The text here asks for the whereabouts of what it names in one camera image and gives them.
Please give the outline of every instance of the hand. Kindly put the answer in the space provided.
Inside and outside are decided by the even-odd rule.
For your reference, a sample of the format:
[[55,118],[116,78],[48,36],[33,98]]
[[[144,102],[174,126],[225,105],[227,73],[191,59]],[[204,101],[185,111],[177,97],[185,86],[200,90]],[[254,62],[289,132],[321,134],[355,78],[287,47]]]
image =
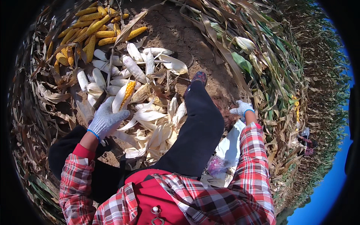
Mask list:
[[128,110],[112,113],[111,104],[114,98],[109,97],[100,105],[99,109],[95,112],[93,121],[89,125],[88,131],[95,134],[99,142],[114,132],[120,126],[121,121],[130,115]]
[[239,107],[235,109],[230,109],[231,114],[238,114],[239,116],[244,117],[247,110],[251,110],[255,113],[254,109],[249,103],[243,102],[241,100],[236,101],[236,103]]

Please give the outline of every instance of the blue glove cuff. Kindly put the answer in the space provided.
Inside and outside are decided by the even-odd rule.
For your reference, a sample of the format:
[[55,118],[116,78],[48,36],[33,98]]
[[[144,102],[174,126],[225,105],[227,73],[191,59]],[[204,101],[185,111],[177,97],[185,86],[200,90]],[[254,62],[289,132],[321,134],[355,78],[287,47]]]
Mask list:
[[93,133],[97,138],[98,138],[98,140],[99,140],[99,144],[100,144],[100,142],[101,142],[101,140],[100,140],[100,137],[99,137],[99,135],[97,135],[97,134],[95,134],[92,130],[87,130],[87,131],[90,131],[91,133]]

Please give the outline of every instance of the corn cob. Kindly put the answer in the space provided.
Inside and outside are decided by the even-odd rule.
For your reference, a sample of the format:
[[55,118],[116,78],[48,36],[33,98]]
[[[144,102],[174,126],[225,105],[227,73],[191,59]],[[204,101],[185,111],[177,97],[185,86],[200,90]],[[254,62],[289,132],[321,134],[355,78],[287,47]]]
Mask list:
[[104,38],[101,39],[98,43],[99,46],[103,46],[103,45],[108,45],[108,44],[113,44],[116,41],[116,37],[108,37],[108,38]]
[[68,56],[68,63],[72,67],[74,66],[74,53],[71,46],[68,47]]
[[115,31],[98,31],[94,35],[96,38],[115,37]]
[[147,29],[148,29],[147,27],[140,27],[134,31],[131,31],[131,33],[129,34],[129,37],[127,37],[125,40],[128,41],[130,39],[133,39],[134,37],[138,36],[139,34],[146,31]]
[[105,16],[106,14],[108,14],[104,7],[102,7],[101,5],[98,6],[98,12],[101,13],[103,16]]
[[64,37],[73,27],[69,27],[58,35],[58,38]]
[[90,24],[92,24],[92,20],[87,20],[87,21],[77,21],[72,27],[76,28],[76,27],[86,27],[89,26]]
[[98,9],[97,7],[87,8],[87,9],[84,9],[84,10],[81,10],[81,11],[77,12],[75,15],[81,16],[81,15],[86,15],[86,14],[89,14],[89,13],[94,13],[94,12],[96,12],[97,9]]
[[110,14],[114,14],[116,12],[115,9],[110,8]]
[[115,36],[118,36],[120,34],[120,26],[118,23],[114,23],[114,31],[115,31]]
[[81,21],[100,19],[100,18],[103,18],[103,17],[104,16],[101,13],[92,13],[92,14],[89,14],[89,15],[81,16]]
[[100,21],[96,22],[92,27],[90,27],[86,34],[90,35],[94,33],[97,29],[101,28],[105,23],[107,23],[110,20],[110,16],[106,15],[104,18],[102,18]]
[[51,57],[51,53],[53,52],[54,43],[53,41],[50,42],[48,51],[46,53],[46,61]]
[[56,54],[56,60],[59,61],[61,64],[63,64],[64,66],[68,66],[69,62],[68,59],[65,57],[65,55],[63,55],[62,53],[58,53]]
[[[129,17],[129,14],[127,14],[127,13],[124,13],[124,14],[122,15],[122,19],[126,19],[127,17]],[[117,22],[117,21],[120,21],[120,20],[121,20],[121,16],[118,16],[118,17],[113,18],[113,19],[111,20],[111,22],[113,23],[113,22]]]
[[60,73],[59,61],[55,61],[54,68],[57,73]]

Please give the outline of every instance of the sleeve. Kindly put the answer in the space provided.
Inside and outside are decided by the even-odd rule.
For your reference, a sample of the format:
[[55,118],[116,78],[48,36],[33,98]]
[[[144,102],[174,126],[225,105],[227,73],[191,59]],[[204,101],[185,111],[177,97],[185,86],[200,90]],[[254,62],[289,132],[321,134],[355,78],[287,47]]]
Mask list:
[[91,192],[91,173],[95,162],[70,154],[61,173],[59,204],[66,223],[91,224],[96,208],[88,197]]
[[228,189],[247,205],[253,206],[252,209],[261,217],[261,221],[275,225],[262,130],[255,123],[243,129],[240,135],[240,150],[241,156]]

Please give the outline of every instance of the shoe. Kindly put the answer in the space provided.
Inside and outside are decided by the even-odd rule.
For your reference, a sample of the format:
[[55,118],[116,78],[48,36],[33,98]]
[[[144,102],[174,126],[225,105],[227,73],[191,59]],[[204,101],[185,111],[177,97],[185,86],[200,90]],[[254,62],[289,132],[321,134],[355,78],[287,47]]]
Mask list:
[[204,72],[202,72],[202,71],[198,71],[198,72],[194,75],[193,79],[191,80],[190,85],[186,88],[186,91],[185,91],[185,93],[184,93],[184,98],[185,98],[186,94],[188,93],[188,91],[190,90],[191,84],[192,84],[193,82],[195,82],[195,81],[201,81],[202,84],[203,84],[204,87],[205,87],[205,86],[206,86],[206,82],[207,82],[207,75],[206,75],[206,73],[204,73]]

